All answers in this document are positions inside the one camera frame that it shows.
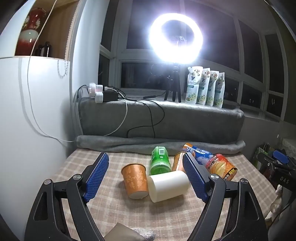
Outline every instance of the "orange can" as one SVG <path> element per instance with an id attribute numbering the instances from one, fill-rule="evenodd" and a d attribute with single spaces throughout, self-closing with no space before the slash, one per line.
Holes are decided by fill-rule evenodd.
<path id="1" fill-rule="evenodd" d="M 205 167 L 208 169 L 210 174 L 217 174 L 222 177 L 223 180 L 228 181 L 231 181 L 231 179 L 237 173 L 237 168 L 232 165 L 222 154 L 216 154 L 210 158 Z"/>
<path id="2" fill-rule="evenodd" d="M 186 173 L 184 170 L 184 167 L 183 167 L 183 156 L 185 153 L 186 153 L 185 151 L 181 151 L 175 155 L 172 171 L 180 170 L 180 171 L 183 171 L 184 173 Z"/>
<path id="3" fill-rule="evenodd" d="M 141 199 L 149 194 L 146 167 L 143 164 L 127 164 L 121 169 L 121 174 L 130 198 Z"/>

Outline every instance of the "white pouch bag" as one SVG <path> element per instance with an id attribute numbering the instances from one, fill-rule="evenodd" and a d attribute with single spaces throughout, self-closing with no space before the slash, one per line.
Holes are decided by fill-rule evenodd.
<path id="1" fill-rule="evenodd" d="M 215 97 L 214 97 L 213 106 L 216 106 L 218 108 L 222 108 L 224 90 L 225 90 L 225 77 L 224 77 L 224 72 L 223 72 L 223 73 L 219 73 L 218 80 L 216 81 Z"/>
<path id="2" fill-rule="evenodd" d="M 185 102 L 195 104 L 197 99 L 198 87 L 202 76 L 202 66 L 188 67 L 187 91 Z"/>
<path id="3" fill-rule="evenodd" d="M 205 102 L 205 105 L 213 106 L 214 96 L 215 96 L 215 86 L 216 86 L 216 81 L 218 79 L 219 71 L 211 70 L 210 74 L 211 76 L 210 76 L 209 86 L 207 88 L 207 100 Z"/>
<path id="4" fill-rule="evenodd" d="M 210 68 L 206 68 L 202 70 L 202 77 L 200 80 L 200 85 L 198 87 L 198 94 L 197 94 L 197 104 L 205 105 L 205 101 L 207 98 L 207 88 L 210 82 Z"/>

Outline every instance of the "window frame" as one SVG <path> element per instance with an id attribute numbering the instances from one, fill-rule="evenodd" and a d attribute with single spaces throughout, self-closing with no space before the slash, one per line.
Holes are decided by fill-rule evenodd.
<path id="1" fill-rule="evenodd" d="M 179 0 L 179 1 L 180 1 L 180 13 L 185 15 L 186 14 L 185 1 L 184 0 Z M 288 67 L 287 67 L 286 53 L 284 50 L 284 44 L 279 32 L 278 26 L 275 24 L 276 31 L 262 33 L 258 29 L 256 29 L 256 27 L 248 23 L 246 19 L 238 18 L 237 16 L 234 16 L 233 14 L 227 12 L 225 9 L 215 7 L 214 5 L 201 0 L 189 0 L 189 1 L 204 4 L 206 6 L 214 8 L 215 10 L 218 10 L 232 17 L 234 20 L 234 25 L 237 33 L 237 42 L 238 42 L 238 51 L 239 51 L 239 71 L 223 66 L 218 63 L 204 60 L 204 59 L 197 59 L 191 65 L 206 66 L 211 69 L 219 69 L 222 72 L 225 72 L 226 73 L 225 76 L 228 77 L 229 79 L 239 82 L 239 88 L 237 93 L 237 103 L 239 105 L 241 105 L 244 83 L 262 92 L 260 108 L 259 109 L 256 108 L 256 110 L 258 111 L 267 113 L 266 109 L 267 109 L 269 94 L 274 94 L 274 95 L 283 97 L 283 106 L 282 106 L 282 113 L 281 113 L 280 119 L 284 120 L 286 106 L 287 106 L 287 95 L 288 95 Z M 122 63 L 148 63 L 148 64 L 164 63 L 161 59 L 159 59 L 159 57 L 154 53 L 153 50 L 126 48 L 127 40 L 128 40 L 129 22 L 130 22 L 131 11 L 132 11 L 132 3 L 133 3 L 133 0 L 119 0 L 115 21 L 114 21 L 114 27 L 113 27 L 111 51 L 107 50 L 105 47 L 100 45 L 100 54 L 110 59 L 109 85 L 117 88 L 121 88 Z M 260 82 L 257 79 L 244 73 L 244 46 L 243 46 L 242 32 L 239 25 L 239 20 L 245 23 L 246 25 L 248 25 L 259 36 L 261 54 L 262 54 L 263 82 Z M 271 33 L 277 34 L 280 42 L 280 46 L 281 46 L 283 65 L 284 65 L 284 94 L 269 90 L 269 58 L 268 58 L 268 50 L 267 50 L 265 35 L 271 34 Z M 185 81 L 186 81 L 186 76 L 185 76 L 185 66 L 184 66 L 184 67 L 180 67 L 181 94 L 183 94 Z M 137 92 L 138 93 L 148 93 L 151 91 L 163 92 L 163 90 L 155 90 L 155 89 L 153 90 L 138 89 L 138 88 L 122 88 L 122 89 L 127 90 L 128 92 L 133 91 L 135 94 L 137 94 Z M 252 106 L 243 105 L 243 107 L 254 110 L 254 107 Z"/>

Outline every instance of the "light stand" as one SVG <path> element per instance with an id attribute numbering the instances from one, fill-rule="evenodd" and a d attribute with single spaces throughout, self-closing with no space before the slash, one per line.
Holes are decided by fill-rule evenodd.
<path id="1" fill-rule="evenodd" d="M 170 83 L 166 83 L 166 91 L 165 91 L 165 98 L 167 100 L 168 94 L 170 90 L 173 91 L 172 101 L 175 102 L 176 100 L 176 92 L 178 92 L 178 102 L 181 103 L 181 88 L 180 88 L 180 75 L 179 75 L 179 65 L 173 65 L 173 74 L 172 74 L 172 85 Z"/>

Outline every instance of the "screw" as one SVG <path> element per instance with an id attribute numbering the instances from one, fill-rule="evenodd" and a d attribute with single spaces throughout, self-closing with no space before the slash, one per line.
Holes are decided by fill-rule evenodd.
<path id="1" fill-rule="evenodd" d="M 242 178 L 242 179 L 241 179 L 241 182 L 242 182 L 242 184 L 248 184 L 248 183 L 249 183 L 248 180 L 245 179 L 245 178 Z"/>
<path id="2" fill-rule="evenodd" d="M 73 179 L 74 180 L 79 180 L 81 178 L 81 175 L 80 174 L 76 174 L 73 176 Z"/>
<path id="3" fill-rule="evenodd" d="M 51 180 L 50 179 L 46 179 L 45 181 L 44 181 L 44 184 L 45 185 L 48 185 L 48 184 L 50 184 L 51 183 Z"/>
<path id="4" fill-rule="evenodd" d="M 212 174 L 211 178 L 214 179 L 214 180 L 217 180 L 217 179 L 219 179 L 219 176 L 217 174 Z"/>

